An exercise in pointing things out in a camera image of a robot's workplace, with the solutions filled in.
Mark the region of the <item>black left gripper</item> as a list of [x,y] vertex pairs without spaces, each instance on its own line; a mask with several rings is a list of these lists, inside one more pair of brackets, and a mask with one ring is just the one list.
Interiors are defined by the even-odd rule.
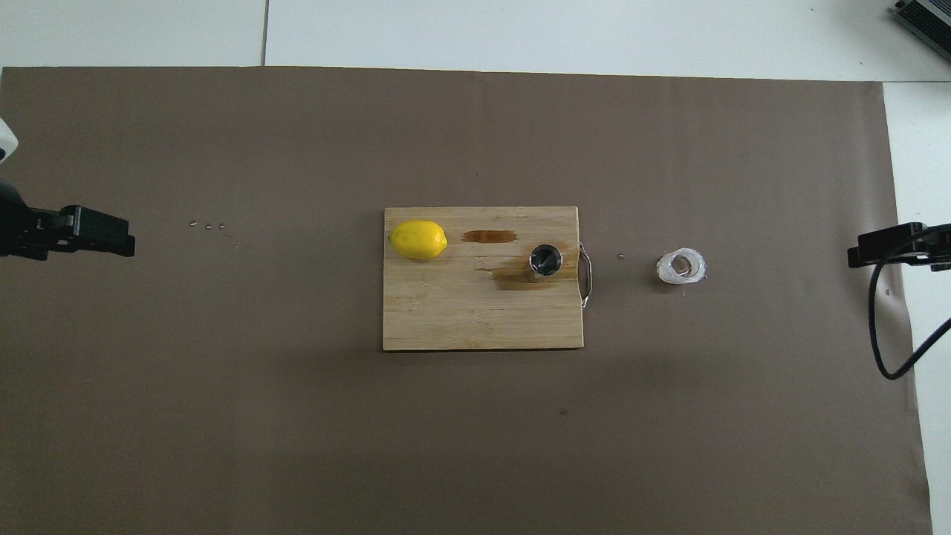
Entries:
[[[31,244],[47,253],[110,253],[125,258],[135,255],[136,239],[129,233],[129,221],[98,210],[66,206],[61,210],[37,210],[31,228]],[[33,259],[24,247],[22,235],[35,223],[31,209],[20,193],[1,181],[1,256]]]

